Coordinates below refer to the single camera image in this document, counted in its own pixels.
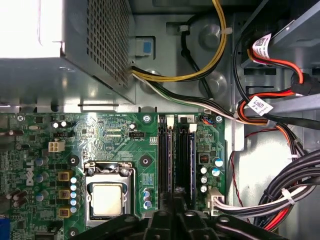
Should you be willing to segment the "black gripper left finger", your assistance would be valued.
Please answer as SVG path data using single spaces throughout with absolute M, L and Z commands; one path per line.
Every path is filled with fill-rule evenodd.
M 72 240 L 170 240 L 173 227 L 173 195 L 160 195 L 160 209 L 150 217 L 132 214 L 115 217 L 105 223 L 72 236 Z

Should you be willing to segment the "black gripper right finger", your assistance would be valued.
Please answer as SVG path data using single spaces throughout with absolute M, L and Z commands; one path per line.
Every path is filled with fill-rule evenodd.
M 174 213 L 177 231 L 184 240 L 284 240 L 283 236 L 264 230 L 231 215 L 207 217 L 189 209 L 185 194 L 174 193 Z

